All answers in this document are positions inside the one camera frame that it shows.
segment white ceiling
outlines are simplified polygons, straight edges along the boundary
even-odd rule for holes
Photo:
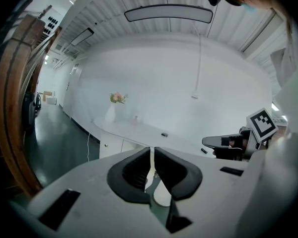
[[[231,6],[224,0],[215,7],[211,6],[208,0],[76,0],[60,24],[64,31],[58,40],[58,47],[67,46],[87,27],[95,33],[77,46],[81,53],[97,43],[128,34],[154,31],[195,34],[191,20],[157,18],[128,22],[124,16],[126,10],[160,3],[188,4],[211,9],[214,17],[210,24],[194,22],[199,33],[240,52],[247,50],[276,14],[272,10],[257,9],[250,12],[243,6]],[[250,60],[258,63],[268,72],[272,81],[273,95],[279,91],[280,87],[270,54],[284,47],[285,44],[285,32],[280,31],[270,43],[259,45],[260,51],[257,49],[256,56],[250,56]]]

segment black slot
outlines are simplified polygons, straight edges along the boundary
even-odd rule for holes
[[[231,174],[231,175],[235,175],[235,176],[241,176],[244,172],[243,170],[233,169],[233,168],[229,168],[229,167],[222,167],[220,169],[220,171]]]
[[[39,218],[39,221],[45,226],[57,230],[79,195],[78,191],[66,190]]]

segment wooden railing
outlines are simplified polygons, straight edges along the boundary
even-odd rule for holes
[[[35,92],[44,57],[61,30],[42,38],[44,26],[26,15],[0,44],[0,184],[10,197],[22,192],[32,197],[42,188],[25,159],[21,111],[25,91]]]

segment ceiling light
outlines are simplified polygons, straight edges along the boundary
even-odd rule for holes
[[[148,18],[184,18],[210,23],[213,12],[186,4],[156,4],[127,10],[125,17],[129,22]]]
[[[279,109],[274,105],[274,103],[272,103],[272,109],[275,111],[279,111]]]
[[[76,46],[77,44],[81,43],[83,40],[86,40],[88,37],[92,36],[94,34],[93,30],[90,28],[87,28],[83,32],[81,32],[74,40],[71,41],[71,44],[73,46]]]

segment floor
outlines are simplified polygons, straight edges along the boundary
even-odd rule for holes
[[[43,187],[87,162],[88,135],[59,105],[42,103],[35,131],[25,138],[27,160]],[[99,144],[89,139],[89,160],[99,159]]]

